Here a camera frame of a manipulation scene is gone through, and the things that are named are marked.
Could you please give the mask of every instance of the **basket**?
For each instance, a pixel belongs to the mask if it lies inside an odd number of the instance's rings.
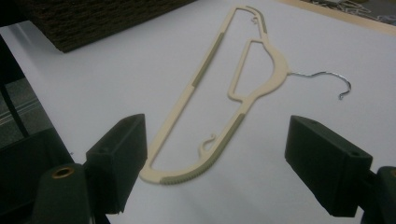
[[[195,0],[14,0],[62,52],[148,21]]]

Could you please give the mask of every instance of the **metal hook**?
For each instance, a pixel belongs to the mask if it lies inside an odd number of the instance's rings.
[[[343,77],[341,75],[338,75],[336,73],[333,73],[333,72],[318,72],[318,73],[315,73],[313,75],[306,75],[306,74],[292,72],[292,73],[289,73],[289,75],[295,75],[295,76],[299,76],[299,77],[317,77],[317,76],[320,76],[320,75],[331,75],[331,76],[334,76],[334,77],[341,78],[342,80],[345,81],[345,83],[347,85],[347,91],[342,92],[338,96],[338,99],[340,99],[340,100],[342,100],[345,95],[349,94],[350,91],[352,91],[352,85],[350,84],[350,82],[345,77]]]

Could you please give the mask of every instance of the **silver hook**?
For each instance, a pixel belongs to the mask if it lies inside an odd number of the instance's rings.
[[[340,99],[340,100],[342,100],[345,95],[349,94],[350,91],[352,91],[352,85],[350,84],[350,82],[345,77],[343,77],[341,75],[338,75],[338,74],[335,74],[333,72],[318,72],[318,73],[315,73],[313,75],[306,75],[306,74],[292,72],[292,73],[289,73],[289,75],[295,75],[295,76],[299,76],[299,77],[317,77],[317,76],[320,76],[320,75],[331,75],[331,76],[334,76],[334,77],[339,77],[339,78],[343,79],[345,81],[345,83],[347,84],[347,91],[342,92],[338,96],[338,99]]]

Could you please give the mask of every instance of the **beige clothes hanger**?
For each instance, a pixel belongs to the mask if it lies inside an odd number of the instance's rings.
[[[199,160],[195,164],[190,167],[187,167],[178,171],[160,171],[155,170],[151,167],[154,162],[156,156],[158,155],[163,143],[165,142],[167,136],[172,131],[177,119],[182,113],[184,107],[187,102],[190,100],[192,94],[197,88],[199,82],[205,74],[207,67],[210,65],[216,51],[219,48],[219,44],[221,43],[222,38],[224,37],[231,20],[237,10],[245,10],[253,14],[253,20],[259,24],[259,32],[260,38],[252,38],[249,39],[244,47],[242,52],[242,56],[239,60],[239,64],[236,68],[235,74],[233,76],[232,84],[228,90],[228,96],[230,99],[241,102],[242,104],[239,106],[237,111],[234,113],[233,117],[229,120],[227,125],[224,127],[223,131],[219,136],[215,136],[212,134],[212,137],[209,140],[204,141],[199,147]],[[264,49],[271,56],[272,61],[274,63],[274,72],[271,77],[259,88],[254,90],[248,96],[242,96],[235,93],[235,88],[238,83],[239,77],[242,72],[242,68],[244,66],[245,60],[248,55],[248,51],[250,49],[250,45],[252,43],[262,44]],[[195,73],[186,89],[182,92],[180,98],[177,103],[173,107],[171,113],[168,118],[164,122],[161,129],[158,131],[157,135],[154,137],[153,142],[148,147],[148,160],[146,161],[145,166],[140,172],[140,177],[148,181],[149,183],[154,184],[178,184],[185,182],[187,180],[193,179],[196,176],[200,175],[204,171],[206,171],[219,157],[222,150],[226,147],[227,143],[232,138],[233,134],[241,124],[242,120],[246,116],[246,113],[249,111],[253,103],[260,97],[268,94],[274,90],[276,90],[282,83],[285,81],[287,75],[299,75],[306,76],[299,73],[292,73],[286,62],[286,59],[282,56],[282,54],[277,51],[273,46],[270,45],[268,41],[267,31],[264,23],[264,17],[260,13],[259,10],[253,7],[234,7],[230,13],[227,15],[226,20],[221,25],[219,29],[219,33],[217,34],[217,38],[213,42],[210,51],[206,54],[205,59],[201,63],[200,68]],[[209,143],[213,143],[210,148],[205,148]]]

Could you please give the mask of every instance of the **dark brown basket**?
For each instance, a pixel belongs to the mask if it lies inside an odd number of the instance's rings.
[[[14,0],[63,52],[113,35],[195,0]]]

